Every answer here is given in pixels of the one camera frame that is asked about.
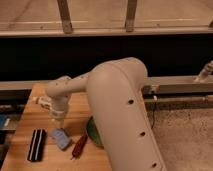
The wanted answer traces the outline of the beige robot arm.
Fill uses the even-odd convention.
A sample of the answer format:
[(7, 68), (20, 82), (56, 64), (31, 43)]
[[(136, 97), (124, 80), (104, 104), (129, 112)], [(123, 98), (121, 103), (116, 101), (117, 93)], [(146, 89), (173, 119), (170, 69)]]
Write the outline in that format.
[(134, 57), (103, 62), (76, 78), (49, 82), (50, 112), (61, 123), (72, 93), (85, 91), (112, 171), (167, 171), (142, 96), (146, 66)]

